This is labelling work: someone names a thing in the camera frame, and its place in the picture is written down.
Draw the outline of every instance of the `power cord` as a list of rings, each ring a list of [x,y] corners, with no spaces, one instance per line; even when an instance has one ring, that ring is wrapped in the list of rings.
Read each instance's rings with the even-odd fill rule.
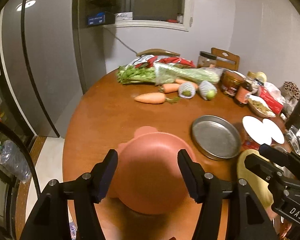
[[[125,44],[122,40],[120,40],[114,33],[112,33],[108,28],[104,28],[105,30],[107,30],[109,33],[112,34],[112,36],[114,36],[118,41],[120,41],[124,47],[126,47],[127,49],[129,49],[130,51],[134,52],[135,54],[138,54],[135,50],[131,49],[127,44]]]

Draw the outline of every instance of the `window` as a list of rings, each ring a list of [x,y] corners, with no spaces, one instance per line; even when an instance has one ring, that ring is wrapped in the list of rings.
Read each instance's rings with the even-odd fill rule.
[[[116,0],[114,13],[133,12],[133,20],[117,21],[108,27],[148,26],[187,31],[192,20],[192,0]],[[181,24],[177,20],[183,16]]]

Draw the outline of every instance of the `black cable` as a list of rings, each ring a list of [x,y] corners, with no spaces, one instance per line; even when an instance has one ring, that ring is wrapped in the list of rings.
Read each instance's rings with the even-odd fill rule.
[[[112,33],[109,29],[104,28],[105,30],[107,30],[109,33],[111,33],[118,41],[120,41],[123,46],[125,46],[127,49],[129,49],[130,51],[134,52],[135,54],[138,54],[135,50],[131,49],[127,44],[125,44],[122,40],[120,40],[114,33]]]
[[[29,165],[36,194],[37,197],[39,198],[39,196],[41,195],[39,180],[37,179],[37,174],[29,151],[27,150],[26,146],[21,141],[21,139],[10,128],[8,128],[5,124],[1,122],[0,122],[0,132],[5,134],[6,137],[8,137],[11,141],[13,141],[16,144],[16,146],[20,149],[20,151],[23,153],[27,165]]]
[[[40,104],[40,106],[42,108],[42,111],[43,111],[46,119],[48,120],[49,124],[51,125],[53,131],[55,132],[56,136],[60,137],[60,134],[56,130],[56,128],[55,128],[55,126],[54,126],[54,124],[53,124],[50,116],[48,115],[48,112],[45,109],[45,106],[44,106],[43,101],[41,99],[39,90],[37,89],[37,86],[35,84],[34,77],[33,77],[33,74],[32,74],[32,70],[31,70],[31,67],[30,67],[30,62],[29,62],[29,58],[28,58],[28,54],[27,54],[27,49],[26,49],[26,41],[25,41],[25,27],[24,27],[24,22],[25,22],[24,21],[24,18],[25,18],[25,4],[26,4],[26,0],[23,0],[23,2],[22,2],[22,11],[21,11],[21,40],[22,40],[22,48],[23,48],[23,55],[24,55],[26,69],[27,69],[27,72],[28,72],[28,75],[29,75],[29,78],[30,78],[30,82],[31,82],[31,85],[33,87],[35,96],[36,96],[37,100],[39,101],[39,104]]]

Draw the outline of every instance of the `red snack bag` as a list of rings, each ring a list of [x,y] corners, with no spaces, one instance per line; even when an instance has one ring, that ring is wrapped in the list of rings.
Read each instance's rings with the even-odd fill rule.
[[[259,96],[263,100],[265,100],[265,102],[267,103],[267,105],[269,106],[269,108],[272,112],[274,112],[275,114],[280,114],[284,105],[282,105],[277,100],[275,100],[267,89],[265,89],[264,87],[261,86],[259,88]]]

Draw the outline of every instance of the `round metal tray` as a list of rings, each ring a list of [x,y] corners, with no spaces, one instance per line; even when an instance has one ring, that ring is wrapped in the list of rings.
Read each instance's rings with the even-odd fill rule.
[[[213,160],[230,159],[240,152],[239,132],[232,124],[217,116],[204,115],[194,120],[192,139],[198,149]]]

